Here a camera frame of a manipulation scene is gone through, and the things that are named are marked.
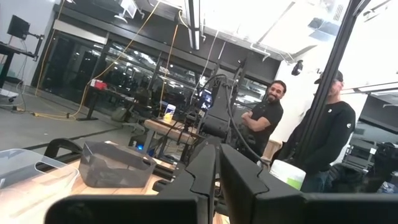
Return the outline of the white yellow container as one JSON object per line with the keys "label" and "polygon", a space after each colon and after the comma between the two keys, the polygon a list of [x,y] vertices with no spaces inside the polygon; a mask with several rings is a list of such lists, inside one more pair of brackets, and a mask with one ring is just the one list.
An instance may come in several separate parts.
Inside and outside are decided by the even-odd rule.
{"label": "white yellow container", "polygon": [[171,122],[175,113],[175,109],[175,105],[168,104],[164,112],[163,120],[166,122]]}

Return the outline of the clear plastic bin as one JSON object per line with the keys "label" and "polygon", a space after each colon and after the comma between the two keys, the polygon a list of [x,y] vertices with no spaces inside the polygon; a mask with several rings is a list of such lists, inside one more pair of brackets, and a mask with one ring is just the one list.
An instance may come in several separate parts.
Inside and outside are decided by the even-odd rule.
{"label": "clear plastic bin", "polygon": [[78,176],[77,168],[34,151],[0,151],[0,224],[44,224]]}

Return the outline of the black desk monitor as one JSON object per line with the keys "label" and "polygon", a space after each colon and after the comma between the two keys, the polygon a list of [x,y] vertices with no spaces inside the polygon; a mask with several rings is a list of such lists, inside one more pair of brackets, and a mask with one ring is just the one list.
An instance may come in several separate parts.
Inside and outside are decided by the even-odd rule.
{"label": "black desk monitor", "polygon": [[30,23],[16,15],[13,15],[11,17],[7,33],[21,40],[26,40],[26,37],[29,35],[29,29]]}

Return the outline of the person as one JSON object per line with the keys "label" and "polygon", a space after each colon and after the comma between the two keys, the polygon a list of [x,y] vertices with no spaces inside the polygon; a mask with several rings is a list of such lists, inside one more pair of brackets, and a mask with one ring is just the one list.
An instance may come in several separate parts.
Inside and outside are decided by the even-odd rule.
{"label": "person", "polygon": [[286,84],[281,80],[271,83],[264,100],[251,111],[243,113],[242,135],[249,147],[261,157],[268,140],[279,124],[284,109],[280,99],[285,95]]}
{"label": "person", "polygon": [[287,142],[283,143],[279,160],[286,161],[306,172],[302,184],[303,192],[323,192],[331,163],[340,155],[343,146],[348,142],[355,128],[356,113],[354,109],[340,98],[343,89],[343,74],[337,71],[333,84],[326,98],[325,108],[320,116],[320,123],[315,130],[312,142],[308,145],[309,153],[303,164],[296,163],[297,146],[309,120],[307,111],[302,121],[296,126]]}

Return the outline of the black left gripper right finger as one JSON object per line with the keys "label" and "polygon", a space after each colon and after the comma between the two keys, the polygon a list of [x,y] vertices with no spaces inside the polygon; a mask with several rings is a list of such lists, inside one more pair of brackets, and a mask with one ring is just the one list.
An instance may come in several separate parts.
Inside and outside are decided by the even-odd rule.
{"label": "black left gripper right finger", "polygon": [[398,224],[398,195],[303,193],[227,144],[220,182],[230,224]]}

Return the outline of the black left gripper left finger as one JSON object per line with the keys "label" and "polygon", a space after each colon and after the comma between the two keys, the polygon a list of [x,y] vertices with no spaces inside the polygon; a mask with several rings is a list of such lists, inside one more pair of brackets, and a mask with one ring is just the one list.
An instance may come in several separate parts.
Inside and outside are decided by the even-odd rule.
{"label": "black left gripper left finger", "polygon": [[54,203],[45,224],[212,224],[216,150],[205,146],[157,195],[72,195]]}

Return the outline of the black table clamp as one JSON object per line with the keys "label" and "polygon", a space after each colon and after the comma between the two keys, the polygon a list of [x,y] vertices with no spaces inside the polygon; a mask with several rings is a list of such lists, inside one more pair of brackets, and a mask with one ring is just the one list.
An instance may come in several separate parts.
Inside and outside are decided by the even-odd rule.
{"label": "black table clamp", "polygon": [[66,149],[72,152],[73,154],[81,154],[83,151],[83,148],[80,145],[78,145],[75,141],[67,138],[57,138],[49,142],[44,152],[44,156],[52,159],[56,158],[60,148]]}

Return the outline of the crumpled clear plastic bag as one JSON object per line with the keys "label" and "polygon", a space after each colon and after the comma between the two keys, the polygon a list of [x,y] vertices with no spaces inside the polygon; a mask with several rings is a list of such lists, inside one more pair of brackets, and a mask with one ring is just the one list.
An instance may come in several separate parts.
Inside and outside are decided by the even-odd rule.
{"label": "crumpled clear plastic bag", "polygon": [[135,149],[87,141],[78,169],[89,187],[141,188],[146,186],[156,165],[153,158]]}

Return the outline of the wooden workbench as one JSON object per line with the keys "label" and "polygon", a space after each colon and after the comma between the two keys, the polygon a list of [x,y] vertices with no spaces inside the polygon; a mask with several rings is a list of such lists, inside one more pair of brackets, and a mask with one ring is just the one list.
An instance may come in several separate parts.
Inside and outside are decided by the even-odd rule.
{"label": "wooden workbench", "polygon": [[180,142],[189,145],[200,138],[195,128],[189,128],[188,131],[184,131],[184,124],[174,120],[168,122],[163,119],[147,119],[144,121],[144,126],[157,134],[167,135],[169,139],[180,140]]}

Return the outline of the white green wipes canister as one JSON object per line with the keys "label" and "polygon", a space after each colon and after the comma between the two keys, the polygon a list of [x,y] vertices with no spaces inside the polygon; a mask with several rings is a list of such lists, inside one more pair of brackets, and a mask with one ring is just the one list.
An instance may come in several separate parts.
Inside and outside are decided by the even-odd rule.
{"label": "white green wipes canister", "polygon": [[269,173],[297,190],[301,189],[306,176],[302,169],[280,160],[273,162]]}

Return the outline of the black background desk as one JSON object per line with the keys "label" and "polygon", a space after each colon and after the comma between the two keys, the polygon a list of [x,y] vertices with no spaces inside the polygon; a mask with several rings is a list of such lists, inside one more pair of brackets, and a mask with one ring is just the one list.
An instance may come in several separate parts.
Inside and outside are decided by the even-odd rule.
{"label": "black background desk", "polygon": [[145,120],[146,117],[140,115],[140,112],[134,111],[134,108],[142,108],[144,110],[149,110],[150,112],[153,112],[153,108],[151,106],[140,104],[135,98],[127,96],[120,92],[116,92],[109,88],[100,90],[98,88],[91,87],[91,90],[93,92],[93,98],[90,106],[88,107],[88,113],[84,118],[77,118],[77,121],[98,120],[97,118],[93,117],[93,112],[95,110],[95,106],[98,102],[100,95],[109,95],[123,102],[122,107],[119,107],[118,109],[113,111],[113,114],[111,115],[111,119],[113,121],[127,122],[131,116],[136,116],[138,120]]}

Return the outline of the red box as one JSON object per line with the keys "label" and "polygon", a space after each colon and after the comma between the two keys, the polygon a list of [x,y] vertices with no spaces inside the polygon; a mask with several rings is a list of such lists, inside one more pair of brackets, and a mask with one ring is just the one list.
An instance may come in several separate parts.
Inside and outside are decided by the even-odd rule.
{"label": "red box", "polygon": [[103,82],[102,80],[99,79],[92,79],[89,82],[90,87],[95,88],[97,90],[105,90],[107,89],[108,85],[107,83]]}

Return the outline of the black standing desk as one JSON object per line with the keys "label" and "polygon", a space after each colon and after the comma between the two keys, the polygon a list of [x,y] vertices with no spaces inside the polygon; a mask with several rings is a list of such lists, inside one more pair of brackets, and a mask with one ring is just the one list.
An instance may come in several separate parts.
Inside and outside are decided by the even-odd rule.
{"label": "black standing desk", "polygon": [[42,42],[44,40],[44,35],[36,35],[36,34],[32,34],[32,33],[28,33],[29,35],[32,35],[34,37],[36,37],[38,39],[38,43],[35,49],[35,52],[28,52],[26,50],[22,50],[22,49],[18,49],[16,47],[13,47],[9,44],[5,44],[3,42],[0,42],[0,54],[6,56],[6,61],[2,67],[2,70],[0,72],[0,88],[3,87],[5,81],[6,81],[6,77],[9,71],[9,68],[11,66],[11,62],[13,59],[13,56],[15,54],[22,54],[25,55],[27,57],[33,58],[34,61],[37,61],[38,57],[39,57],[39,50],[40,47],[42,45]]}

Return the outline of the hanging pendant light bar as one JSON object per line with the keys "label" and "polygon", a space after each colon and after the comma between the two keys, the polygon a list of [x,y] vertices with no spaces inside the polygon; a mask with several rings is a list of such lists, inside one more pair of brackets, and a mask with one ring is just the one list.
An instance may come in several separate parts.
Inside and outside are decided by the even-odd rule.
{"label": "hanging pendant light bar", "polygon": [[184,0],[190,46],[200,49],[200,0]]}

